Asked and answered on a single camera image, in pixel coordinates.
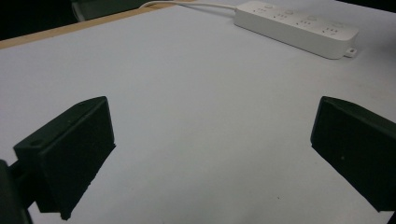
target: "black plastic part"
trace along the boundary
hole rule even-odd
[[[322,97],[312,147],[377,211],[396,210],[396,124],[347,101]]]
[[[14,149],[21,172],[35,178],[40,212],[69,219],[114,147],[107,98],[98,97],[72,106]]]
[[[0,223],[31,224],[29,213],[22,205],[16,184],[5,161],[0,160]]]
[[[9,167],[12,177],[21,198],[22,206],[28,208],[35,201],[37,183],[32,172],[24,172],[21,163],[16,161]]]

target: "table surface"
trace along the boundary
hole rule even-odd
[[[359,53],[327,60],[203,7],[0,49],[0,158],[11,164],[24,137],[105,95],[117,147],[68,223],[387,223],[392,213],[377,213],[309,137],[323,95],[396,120],[396,14],[267,2],[359,27]]]

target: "wooden table edge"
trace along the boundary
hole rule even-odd
[[[62,27],[34,33],[34,34],[30,34],[30,35],[22,35],[22,36],[10,38],[10,39],[2,40],[2,41],[0,41],[0,49],[6,49],[6,48],[22,45],[22,44],[34,42],[37,40],[45,39],[45,38],[55,37],[57,35],[64,35],[64,34],[72,33],[72,32],[78,31],[78,30],[93,27],[95,25],[100,25],[100,24],[104,24],[107,22],[111,22],[111,21],[117,21],[117,20],[121,20],[124,18],[136,16],[139,14],[143,14],[143,13],[147,13],[147,12],[150,12],[153,10],[157,10],[157,9],[161,9],[161,8],[165,8],[165,7],[171,7],[171,6],[173,6],[173,5],[172,4],[157,4],[157,5],[153,5],[150,7],[137,8],[137,9],[117,13],[114,15],[97,18],[97,19],[90,20],[90,21],[78,22],[78,23],[74,23],[74,24],[70,24],[70,25],[66,25],[66,26],[62,26]]]

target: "white cable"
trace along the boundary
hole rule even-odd
[[[155,5],[155,4],[175,4],[175,5],[181,5],[181,6],[199,6],[199,7],[221,7],[221,8],[226,8],[226,9],[230,9],[233,11],[236,10],[236,7],[222,5],[222,4],[199,3],[199,2],[178,2],[178,1],[152,1],[152,2],[147,2],[146,4],[143,4],[140,8],[148,7],[148,6]]]

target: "white power strip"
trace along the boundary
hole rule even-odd
[[[234,24],[328,59],[357,52],[352,44],[359,29],[264,2],[236,7]]]

